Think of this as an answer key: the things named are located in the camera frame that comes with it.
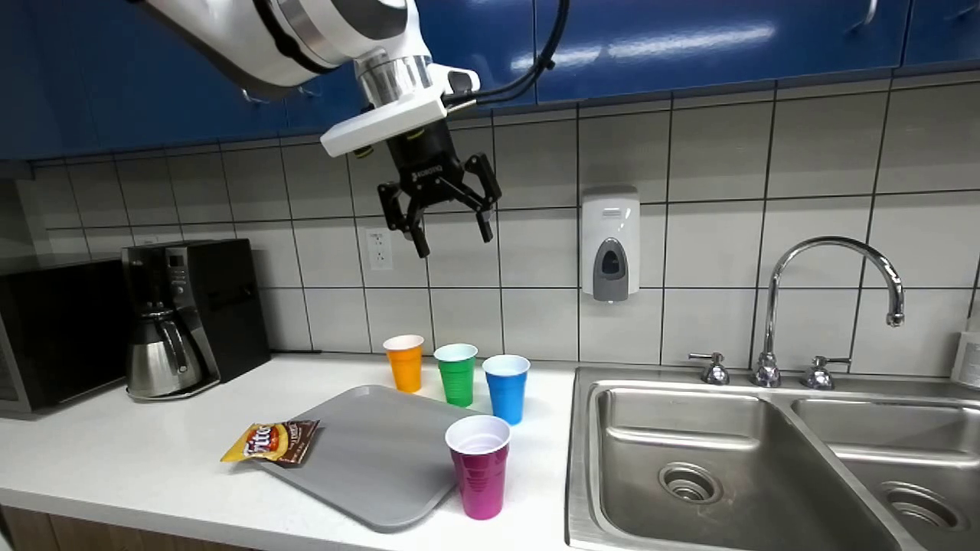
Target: countertop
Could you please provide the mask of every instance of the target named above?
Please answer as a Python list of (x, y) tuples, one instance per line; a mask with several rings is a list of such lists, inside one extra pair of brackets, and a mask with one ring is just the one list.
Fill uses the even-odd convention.
[[(491, 397), (476, 376), (476, 403)], [(135, 403), (123, 386), (39, 420), (0, 420), (0, 506), (242, 549), (566, 549), (563, 474), (572, 368), (533, 368), (513, 426), (506, 507), (470, 521), (457, 492), (403, 532), (374, 532), (221, 453), (249, 421), (290, 420), (351, 386), (392, 386), (383, 361), (281, 354), (191, 401)], [(425, 397), (441, 401), (425, 358)]]

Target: stainless steel sink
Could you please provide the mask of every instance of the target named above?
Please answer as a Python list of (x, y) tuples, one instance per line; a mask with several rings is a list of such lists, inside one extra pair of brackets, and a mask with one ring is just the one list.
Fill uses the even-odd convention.
[(793, 409), (924, 549), (980, 549), (980, 406), (803, 397)]
[(980, 401), (580, 371), (572, 549), (980, 549)]

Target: sink drain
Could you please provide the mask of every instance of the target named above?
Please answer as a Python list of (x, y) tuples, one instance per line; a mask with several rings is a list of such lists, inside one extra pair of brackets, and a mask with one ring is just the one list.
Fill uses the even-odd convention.
[(722, 497), (716, 479), (696, 462), (663, 465), (661, 488), (683, 503), (713, 503)]
[(914, 516), (920, 523), (954, 529), (963, 513), (948, 507), (936, 492), (920, 485), (893, 482), (886, 488), (886, 503), (891, 511)]

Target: orange cup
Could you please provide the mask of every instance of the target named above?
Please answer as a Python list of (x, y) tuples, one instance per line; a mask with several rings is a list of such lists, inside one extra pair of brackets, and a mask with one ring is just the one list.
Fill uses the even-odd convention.
[(418, 333), (398, 333), (383, 342), (398, 393), (423, 389), (423, 342), (425, 339)]

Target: gray tray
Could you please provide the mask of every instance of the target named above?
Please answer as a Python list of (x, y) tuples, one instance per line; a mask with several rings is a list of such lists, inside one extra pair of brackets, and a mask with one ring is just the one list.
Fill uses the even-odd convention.
[(321, 421), (300, 469), (257, 469), (370, 529), (408, 529), (457, 488), (443, 429), (459, 416), (466, 409), (441, 401), (357, 386), (296, 416)]

